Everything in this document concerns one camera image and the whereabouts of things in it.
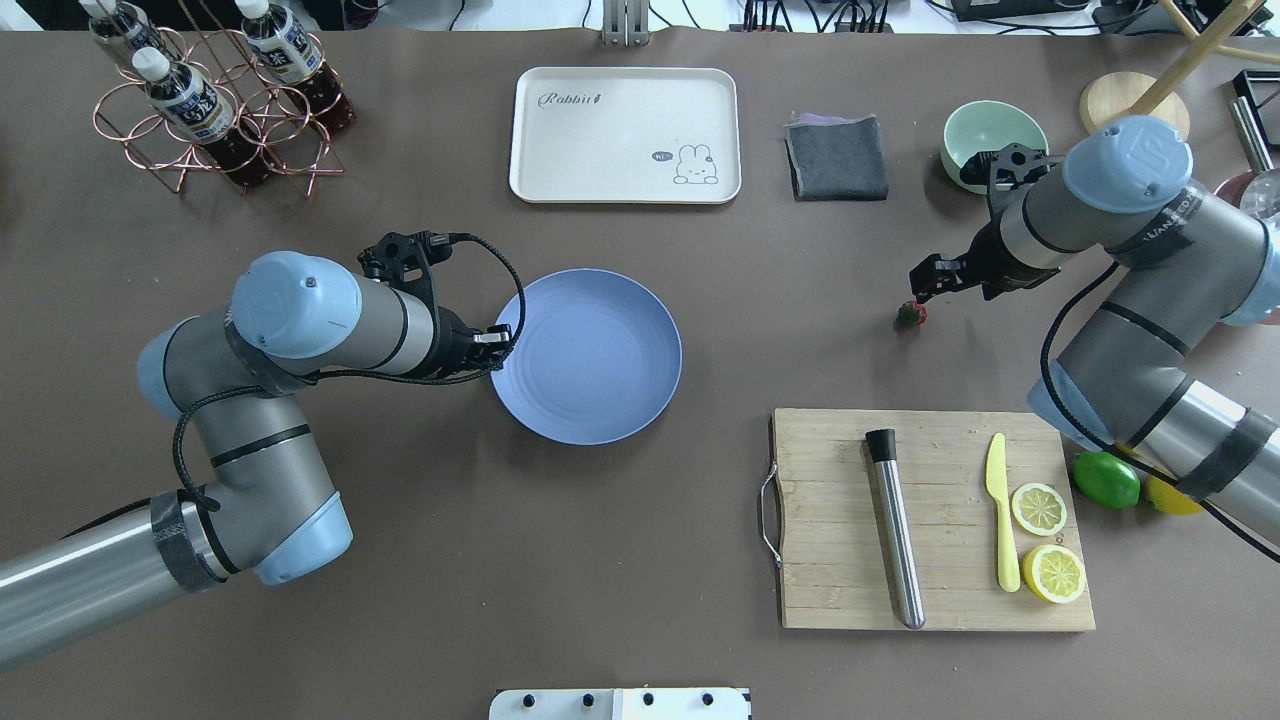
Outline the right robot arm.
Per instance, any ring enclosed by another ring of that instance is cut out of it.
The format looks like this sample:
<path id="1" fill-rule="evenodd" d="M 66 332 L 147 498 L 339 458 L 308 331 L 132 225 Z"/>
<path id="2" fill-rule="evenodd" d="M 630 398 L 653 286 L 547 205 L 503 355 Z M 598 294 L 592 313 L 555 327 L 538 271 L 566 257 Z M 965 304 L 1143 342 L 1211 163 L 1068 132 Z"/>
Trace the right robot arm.
<path id="1" fill-rule="evenodd" d="M 991 219 L 954 260 L 910 272 L 925 302 L 974 286 L 987 299 L 1032 288 L 1073 254 L 1101 246 L 1125 269 L 1112 293 L 1028 395 L 1085 447 L 1114 446 L 1270 542 L 1279 529 L 1277 424 L 1181 369 L 1219 323 L 1261 322 L 1277 306 L 1277 236 L 1190 177 L 1179 132 L 1124 117 L 1056 167 L 989 196 Z"/>

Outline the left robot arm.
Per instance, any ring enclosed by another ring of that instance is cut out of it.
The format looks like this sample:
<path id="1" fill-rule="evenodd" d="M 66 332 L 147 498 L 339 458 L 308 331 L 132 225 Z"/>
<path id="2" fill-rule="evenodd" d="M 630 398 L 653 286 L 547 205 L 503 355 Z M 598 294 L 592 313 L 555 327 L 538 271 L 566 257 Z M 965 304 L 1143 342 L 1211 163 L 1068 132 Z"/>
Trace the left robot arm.
<path id="1" fill-rule="evenodd" d="M 484 331 L 389 263 L 361 277 L 293 251 L 256 259 L 229 306 L 152 340 L 140 388 L 175 420 L 179 487 L 3 564 L 3 669 L 211 591 L 243 570 L 268 585 L 340 556 L 353 533 L 297 393 L 365 377 L 454 384 L 506 360 L 520 328 Z"/>

